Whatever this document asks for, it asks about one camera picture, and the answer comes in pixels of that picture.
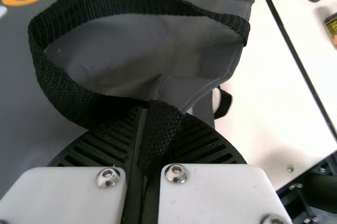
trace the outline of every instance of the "gray bag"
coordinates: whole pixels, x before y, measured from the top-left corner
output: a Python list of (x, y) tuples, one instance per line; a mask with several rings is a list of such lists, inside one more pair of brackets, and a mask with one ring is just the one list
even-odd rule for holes
[[(28, 21), (54, 1), (40, 0), (26, 6), (25, 11), (9, 9), (0, 20), (0, 30), (11, 28), (16, 34), (0, 41), (3, 52), (12, 55), (1, 59), (6, 60), (1, 63), (2, 103), (6, 104), (2, 110), (3, 114), (10, 113), (10, 119), (2, 116), (1, 129), (6, 139), (0, 150), (1, 172), (7, 174), (0, 182), (4, 192), (22, 171), (46, 165), (83, 133), (48, 104), (37, 88), (32, 67), (26, 66), (30, 62), (16, 77), (7, 77), (13, 75), (14, 68), (8, 67), (11, 60), (29, 58), (24, 33)], [(135, 105), (145, 105), (149, 115), (144, 136), (149, 152), (158, 147), (158, 134), (151, 132), (160, 133), (162, 150), (190, 107), (194, 107), (194, 116), (212, 123), (212, 110), (205, 110), (205, 103), (211, 108), (209, 93), (232, 76), (239, 62), (249, 33), (245, 19), (249, 19), (252, 3), (59, 0), (28, 27), (37, 81), (62, 115), (88, 129)], [(13, 46), (14, 42), (22, 45)], [(10, 91), (18, 83), (22, 87)], [(13, 113), (18, 104), (23, 109)], [(22, 129), (14, 130), (18, 125), (23, 125)], [(31, 154), (8, 151), (18, 148), (29, 149)], [(151, 163), (155, 162), (155, 158), (147, 159), (149, 152), (143, 153), (144, 174), (151, 173)]]

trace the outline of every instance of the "silver screw head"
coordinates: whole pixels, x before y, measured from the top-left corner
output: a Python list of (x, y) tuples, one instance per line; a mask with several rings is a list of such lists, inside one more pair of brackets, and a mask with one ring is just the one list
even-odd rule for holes
[(101, 188), (114, 186), (121, 178), (120, 172), (115, 168), (101, 170), (96, 178), (97, 185)]
[(293, 172), (294, 171), (294, 167), (291, 164), (288, 165), (286, 168), (288, 169), (288, 172)]
[(319, 223), (321, 220), (318, 217), (314, 217), (314, 218), (312, 218), (312, 221), (315, 222), (315, 223)]
[(184, 183), (189, 176), (189, 171), (181, 164), (172, 164), (165, 170), (166, 179), (172, 183)]
[(261, 224), (289, 224), (289, 222), (278, 215), (267, 215), (262, 219)]

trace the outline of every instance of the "white table surface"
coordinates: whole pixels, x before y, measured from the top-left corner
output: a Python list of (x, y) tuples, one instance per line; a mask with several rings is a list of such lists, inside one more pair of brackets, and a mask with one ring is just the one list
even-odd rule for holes
[[(255, 0), (251, 32), (233, 77), (233, 95), (215, 127), (261, 167), (275, 190), (337, 149), (265, 0)], [(289, 173), (287, 166), (294, 166)]]
[(272, 0), (334, 127), (337, 129), (337, 49), (323, 21), (337, 12), (337, 0)]

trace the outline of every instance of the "black gap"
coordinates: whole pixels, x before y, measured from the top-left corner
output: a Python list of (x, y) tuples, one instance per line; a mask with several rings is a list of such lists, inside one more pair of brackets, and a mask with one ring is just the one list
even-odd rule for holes
[(102, 153), (108, 155), (109, 157), (112, 157), (114, 159), (116, 159), (119, 162), (125, 163), (125, 158), (123, 157), (119, 157), (118, 155), (112, 153), (111, 151), (109, 151), (108, 149), (104, 148), (103, 146), (93, 142), (93, 141), (89, 141), (89, 140), (83, 140), (83, 142), (85, 142), (86, 144), (88, 144), (89, 146), (92, 146), (93, 148), (101, 151)]
[(220, 152), (220, 151), (225, 150), (225, 149), (226, 149), (225, 145), (216, 146), (216, 147), (214, 147), (212, 149), (209, 149), (209, 150), (207, 150), (207, 151), (205, 151), (203, 153), (200, 153), (200, 154), (194, 156), (192, 159), (189, 160), (189, 162), (194, 163), (194, 162), (196, 162), (196, 161), (198, 161), (200, 159), (204, 159), (206, 157), (209, 157), (212, 154), (215, 154), (215, 153)]
[(212, 161), (208, 162), (208, 163), (223, 163), (225, 161), (227, 161), (228, 159), (232, 158), (233, 155), (231, 153), (226, 153), (221, 155), (218, 158), (213, 159)]
[(123, 149), (120, 146), (113, 143), (113, 140), (114, 140), (113, 137), (108, 136), (111, 139), (111, 140), (108, 140), (108, 139), (105, 139), (105, 138), (101, 137), (99, 134), (95, 133), (94, 131), (90, 132), (90, 134), (92, 135), (92, 137), (96, 138), (96, 140), (102, 141), (103, 143), (107, 144), (111, 148), (114, 148), (114, 149), (118, 150), (119, 152), (127, 154), (127, 149)]
[(77, 158), (74, 158), (70, 155), (67, 155), (64, 160), (66, 160), (67, 162), (73, 164), (76, 167), (87, 167), (88, 165), (86, 165), (84, 162), (82, 162), (81, 160), (78, 160)]
[(104, 167), (108, 167), (108, 166), (112, 166), (112, 165), (117, 165), (117, 163), (110, 163), (110, 162), (104, 160), (103, 158), (101, 158), (101, 157), (99, 157), (99, 156), (91, 153), (90, 151), (87, 151), (87, 150), (79, 148), (79, 147), (75, 147), (74, 151), (76, 151), (77, 153), (80, 153), (80, 154), (84, 155), (85, 157), (93, 160), (94, 162), (97, 162), (99, 165), (104, 166)]
[(200, 141), (200, 142), (193, 141), (193, 142), (191, 142), (193, 144), (193, 146), (189, 147), (189, 148), (188, 147), (179, 146), (179, 150), (177, 151), (178, 152), (177, 155), (175, 155), (175, 152), (174, 152), (174, 149), (173, 149), (173, 151), (172, 151), (173, 152), (173, 156), (174, 156), (174, 158), (179, 158), (179, 157), (181, 157), (181, 156), (183, 156), (183, 155), (185, 155), (187, 153), (191, 153), (191, 152), (193, 152), (193, 151), (195, 151), (197, 149), (203, 148), (203, 147), (205, 147), (205, 146), (213, 143), (214, 141), (215, 141), (214, 138), (209, 138), (209, 139), (206, 139), (206, 141), (204, 141), (204, 142), (203, 141)]

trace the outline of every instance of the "strap loop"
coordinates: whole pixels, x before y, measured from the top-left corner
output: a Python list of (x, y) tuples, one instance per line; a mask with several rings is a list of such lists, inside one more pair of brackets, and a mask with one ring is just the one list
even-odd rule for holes
[(249, 23), (239, 16), (210, 12), (183, 0), (58, 0), (29, 23), (29, 46), (37, 81), (49, 101), (67, 119), (84, 128), (99, 124), (112, 113), (143, 103), (87, 90), (49, 61), (44, 50), (81, 24), (95, 18), (127, 13), (207, 16), (238, 33), (244, 45), (250, 30)]

